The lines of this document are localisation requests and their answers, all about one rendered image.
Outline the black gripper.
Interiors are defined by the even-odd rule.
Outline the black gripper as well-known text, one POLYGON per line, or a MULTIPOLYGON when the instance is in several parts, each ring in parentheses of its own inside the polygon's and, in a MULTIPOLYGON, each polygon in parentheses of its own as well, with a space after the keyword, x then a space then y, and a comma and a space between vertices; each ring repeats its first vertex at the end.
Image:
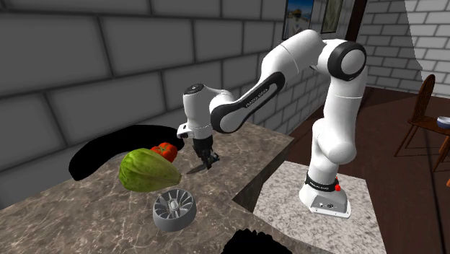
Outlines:
POLYGON ((212 150, 212 146, 212 135, 205 139, 193 139, 193 148, 195 153, 202 159, 203 165, 207 170, 211 168, 212 163, 220 160, 219 155, 212 150))

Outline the red tomato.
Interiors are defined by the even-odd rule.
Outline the red tomato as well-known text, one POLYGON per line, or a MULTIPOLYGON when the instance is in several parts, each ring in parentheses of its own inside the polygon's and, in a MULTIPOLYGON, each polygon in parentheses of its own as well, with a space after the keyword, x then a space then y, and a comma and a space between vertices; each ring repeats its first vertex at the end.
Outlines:
POLYGON ((153 152, 156 152, 157 154, 161 155, 163 158, 168 160, 169 162, 173 162, 177 156, 177 147, 164 142, 159 144, 158 146, 154 146, 151 148, 153 152))

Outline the grey round apple slicer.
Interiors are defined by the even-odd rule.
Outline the grey round apple slicer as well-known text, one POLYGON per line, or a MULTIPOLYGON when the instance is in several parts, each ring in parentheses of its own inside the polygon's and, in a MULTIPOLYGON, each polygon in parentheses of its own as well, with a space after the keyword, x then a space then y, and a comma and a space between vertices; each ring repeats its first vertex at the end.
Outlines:
POLYGON ((192 194, 184 189, 172 189, 161 194, 153 205, 155 225, 165 232, 176 232, 189 226, 197 213, 192 194))

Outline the green lettuce head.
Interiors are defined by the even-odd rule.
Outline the green lettuce head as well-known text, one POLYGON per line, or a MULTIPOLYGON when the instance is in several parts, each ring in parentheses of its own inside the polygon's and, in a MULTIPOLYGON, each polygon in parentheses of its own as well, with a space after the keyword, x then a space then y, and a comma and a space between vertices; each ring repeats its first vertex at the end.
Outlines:
POLYGON ((119 179, 130 191, 153 192, 178 185, 182 175, 170 161, 156 152, 135 149, 121 161, 119 179))

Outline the grey marbled robot stand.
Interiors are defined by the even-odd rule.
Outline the grey marbled robot stand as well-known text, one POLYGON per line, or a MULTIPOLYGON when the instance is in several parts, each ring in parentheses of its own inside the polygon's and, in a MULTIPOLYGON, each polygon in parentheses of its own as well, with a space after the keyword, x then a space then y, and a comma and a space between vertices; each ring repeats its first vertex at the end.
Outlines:
POLYGON ((307 169, 283 162, 264 183, 254 214, 285 235, 334 254, 387 254, 366 181, 337 176, 351 205, 348 219, 313 214, 299 199, 307 169))

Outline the brown wooden chair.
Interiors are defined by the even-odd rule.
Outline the brown wooden chair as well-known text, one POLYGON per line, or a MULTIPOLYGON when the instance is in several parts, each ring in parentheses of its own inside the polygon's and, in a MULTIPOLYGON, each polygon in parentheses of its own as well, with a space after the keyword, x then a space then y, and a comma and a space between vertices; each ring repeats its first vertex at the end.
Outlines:
POLYGON ((415 135, 416 131, 419 128, 437 132, 438 127, 432 125, 432 123, 436 124, 436 119, 425 115, 428 103, 430 101, 434 89, 435 81, 436 76, 434 74, 430 74, 426 77, 425 81, 423 82, 415 102, 412 117, 407 121, 410 124, 410 128, 406 133, 405 137, 403 138, 401 144, 397 148, 397 151, 394 153, 395 157, 398 155, 399 151, 405 144, 408 136, 412 134, 412 136, 408 139, 406 146, 408 146, 409 143, 412 141, 413 136, 415 135))

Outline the brown wooden table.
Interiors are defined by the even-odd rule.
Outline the brown wooden table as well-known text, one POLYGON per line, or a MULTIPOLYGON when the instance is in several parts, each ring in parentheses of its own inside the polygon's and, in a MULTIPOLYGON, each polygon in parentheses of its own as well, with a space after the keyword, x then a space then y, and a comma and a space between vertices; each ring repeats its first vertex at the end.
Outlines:
POLYGON ((445 135, 446 139, 444 140, 441 148, 439 149, 439 158, 437 163, 435 164, 434 169, 437 168, 440 162, 443 162, 444 158, 450 152, 450 117, 439 116, 436 120, 436 125, 438 127, 438 132, 445 135))

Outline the blue framed wall picture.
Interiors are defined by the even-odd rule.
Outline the blue framed wall picture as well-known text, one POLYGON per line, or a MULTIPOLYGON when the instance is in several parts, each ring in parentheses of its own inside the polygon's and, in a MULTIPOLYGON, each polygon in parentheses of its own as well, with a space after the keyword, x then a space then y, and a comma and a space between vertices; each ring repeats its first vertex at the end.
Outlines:
POLYGON ((283 23, 282 39, 308 30, 312 18, 314 0, 287 0, 283 23))

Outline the dark framed wall picture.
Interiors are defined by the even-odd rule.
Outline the dark framed wall picture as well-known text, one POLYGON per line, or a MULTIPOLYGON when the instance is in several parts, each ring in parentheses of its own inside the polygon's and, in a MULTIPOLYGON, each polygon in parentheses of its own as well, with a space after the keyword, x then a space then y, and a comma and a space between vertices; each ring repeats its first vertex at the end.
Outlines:
POLYGON ((327 0, 322 20, 322 34, 335 33, 338 28, 343 0, 327 0))

